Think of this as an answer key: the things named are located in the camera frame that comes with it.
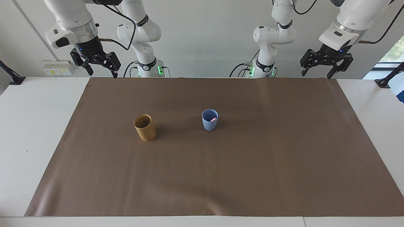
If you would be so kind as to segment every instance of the blue cup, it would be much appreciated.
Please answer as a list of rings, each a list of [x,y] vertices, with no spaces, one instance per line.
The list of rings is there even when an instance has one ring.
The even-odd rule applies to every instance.
[[[214,109],[207,109],[202,113],[203,127],[207,131],[212,131],[215,129],[218,119],[219,114]]]

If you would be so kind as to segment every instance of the black bracket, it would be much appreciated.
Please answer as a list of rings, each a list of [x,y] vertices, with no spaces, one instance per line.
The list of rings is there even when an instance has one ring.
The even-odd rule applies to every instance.
[[[149,64],[143,64],[143,63],[139,62],[139,66],[144,71],[150,71],[156,64],[157,64],[157,59],[156,58],[154,58],[154,60]]]
[[[6,73],[11,77],[11,82],[9,83],[9,85],[20,85],[25,80],[25,76],[20,76],[2,61],[0,61],[0,67],[4,69],[4,71],[6,71]]]
[[[380,88],[390,88],[390,80],[402,72],[404,72],[404,62],[402,62],[397,68],[395,68],[386,78],[375,81]]]
[[[354,60],[352,54],[347,53],[350,48],[351,46],[347,46],[337,51],[323,45],[318,52],[312,49],[307,50],[300,60],[300,65],[304,68],[302,76],[305,76],[310,68],[317,65],[332,65],[332,69],[327,74],[328,79],[331,79],[337,72],[345,72]]]
[[[258,61],[258,59],[255,61],[255,64],[257,65],[258,68],[260,68],[264,73],[269,73],[271,69],[274,67],[275,62],[272,65],[264,65],[261,64],[261,62]]]

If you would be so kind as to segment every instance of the tan cup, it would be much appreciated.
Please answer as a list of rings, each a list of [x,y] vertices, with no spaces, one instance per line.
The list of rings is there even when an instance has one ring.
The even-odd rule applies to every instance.
[[[152,117],[149,115],[140,115],[133,121],[133,125],[143,141],[150,142],[156,138],[156,129],[154,128]]]

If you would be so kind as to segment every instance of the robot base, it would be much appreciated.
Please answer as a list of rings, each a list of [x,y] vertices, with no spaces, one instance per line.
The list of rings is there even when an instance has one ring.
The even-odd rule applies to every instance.
[[[141,68],[137,70],[137,76],[138,77],[166,77],[164,73],[164,69],[162,67],[164,66],[164,62],[161,60],[158,60],[158,64],[156,64],[153,68],[151,68],[149,71],[144,71]]]
[[[266,68],[268,72],[264,72],[260,67],[257,66],[257,59],[253,60],[253,64],[248,68],[247,77],[248,78],[264,78],[264,77],[274,77],[274,69],[273,65],[271,67]]]

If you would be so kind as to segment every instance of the cup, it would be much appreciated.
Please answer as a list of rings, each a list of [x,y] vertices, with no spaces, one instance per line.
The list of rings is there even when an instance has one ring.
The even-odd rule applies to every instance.
[[[215,129],[218,119],[219,114],[214,109],[207,109],[202,113],[203,127],[207,131],[212,131],[213,129]]]
[[[137,133],[145,142],[150,142],[156,138],[156,128],[154,128],[152,117],[142,114],[133,121]]]

